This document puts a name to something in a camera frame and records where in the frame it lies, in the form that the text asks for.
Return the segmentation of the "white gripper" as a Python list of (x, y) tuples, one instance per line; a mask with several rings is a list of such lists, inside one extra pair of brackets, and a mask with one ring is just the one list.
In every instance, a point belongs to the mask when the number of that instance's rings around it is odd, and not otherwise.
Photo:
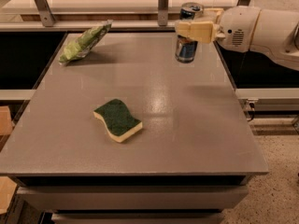
[[(221, 7), (206, 8), (202, 21), (176, 21), (175, 31), (193, 41), (207, 44), (217, 40), (224, 49), (247, 52), (260, 12), (257, 7), (245, 6), (225, 11)], [(215, 24), (220, 17), (220, 25)]]

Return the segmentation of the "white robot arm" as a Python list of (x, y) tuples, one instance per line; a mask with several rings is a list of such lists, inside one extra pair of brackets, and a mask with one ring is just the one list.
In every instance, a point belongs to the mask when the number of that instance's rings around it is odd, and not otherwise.
[(299, 70), (298, 12), (246, 6), (207, 8), (199, 18), (176, 21), (175, 31), (200, 43), (217, 42), (230, 51), (258, 52)]

